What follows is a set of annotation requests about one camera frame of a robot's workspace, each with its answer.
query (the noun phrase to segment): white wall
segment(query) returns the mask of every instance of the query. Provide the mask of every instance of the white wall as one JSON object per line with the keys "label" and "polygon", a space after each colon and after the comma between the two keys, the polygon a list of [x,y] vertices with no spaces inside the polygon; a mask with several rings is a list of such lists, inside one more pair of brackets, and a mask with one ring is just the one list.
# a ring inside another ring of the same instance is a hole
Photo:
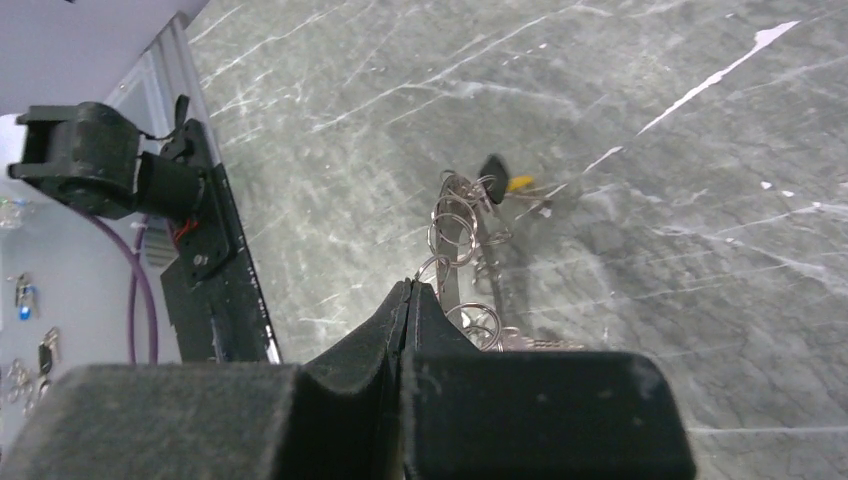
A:
{"label": "white wall", "polygon": [[177,12],[209,0],[0,0],[0,115],[106,98]]}

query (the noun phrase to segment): marble surface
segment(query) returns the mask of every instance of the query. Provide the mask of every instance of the marble surface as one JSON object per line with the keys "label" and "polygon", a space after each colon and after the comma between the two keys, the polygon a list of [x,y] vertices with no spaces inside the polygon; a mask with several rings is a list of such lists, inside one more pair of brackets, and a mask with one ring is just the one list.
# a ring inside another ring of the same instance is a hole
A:
{"label": "marble surface", "polygon": [[[284,356],[428,256],[438,173],[580,188],[507,322],[656,359],[704,479],[848,477],[848,6],[213,0],[189,29]],[[517,216],[520,207],[510,207]]]}

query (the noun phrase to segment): gray marble tabletop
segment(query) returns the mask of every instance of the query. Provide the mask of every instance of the gray marble tabletop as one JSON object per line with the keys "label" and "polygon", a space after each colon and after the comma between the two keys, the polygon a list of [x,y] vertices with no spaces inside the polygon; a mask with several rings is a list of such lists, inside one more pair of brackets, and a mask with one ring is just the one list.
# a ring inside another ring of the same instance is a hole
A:
{"label": "gray marble tabletop", "polygon": [[[213,0],[189,29],[283,354],[428,256],[452,168],[515,221],[506,322],[642,352],[701,478],[848,476],[848,5]],[[507,210],[513,218],[517,207]]]}

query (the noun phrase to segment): yellow object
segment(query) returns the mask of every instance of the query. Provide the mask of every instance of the yellow object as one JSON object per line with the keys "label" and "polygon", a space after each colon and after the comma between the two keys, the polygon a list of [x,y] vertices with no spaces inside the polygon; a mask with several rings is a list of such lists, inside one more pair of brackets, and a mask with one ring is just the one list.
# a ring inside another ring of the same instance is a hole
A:
{"label": "yellow object", "polygon": [[520,188],[524,188],[527,186],[533,185],[533,177],[529,175],[523,175],[520,177],[513,177],[509,179],[509,183],[506,186],[507,192],[514,192]]}

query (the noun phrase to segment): purple cable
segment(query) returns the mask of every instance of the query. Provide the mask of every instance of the purple cable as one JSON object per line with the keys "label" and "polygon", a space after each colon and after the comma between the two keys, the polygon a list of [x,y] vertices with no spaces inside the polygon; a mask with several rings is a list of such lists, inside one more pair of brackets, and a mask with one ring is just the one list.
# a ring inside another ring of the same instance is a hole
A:
{"label": "purple cable", "polygon": [[[105,233],[107,237],[109,237],[112,242],[118,247],[118,250],[126,257],[127,261],[130,263],[130,267],[132,267],[132,279],[130,280],[130,311],[127,314],[127,319],[129,320],[129,325],[127,326],[127,340],[129,341],[129,349],[130,349],[130,363],[135,363],[135,283],[141,284],[141,293],[144,298],[144,305],[147,309],[147,326],[149,329],[149,350],[150,350],[150,364],[156,365],[159,363],[159,326],[156,323],[156,305],[153,303],[153,291],[150,288],[150,280],[147,278],[147,274],[144,272],[144,268],[141,266],[141,262],[139,261],[139,256],[130,250],[129,245],[117,234],[114,230],[109,228],[108,225],[103,223],[97,217],[93,217],[85,212],[81,212],[79,210],[75,210],[79,213],[83,218],[91,222],[92,225],[100,229],[101,232]],[[139,229],[136,234],[136,243],[138,250],[141,247],[141,236],[144,234],[143,229]]]}

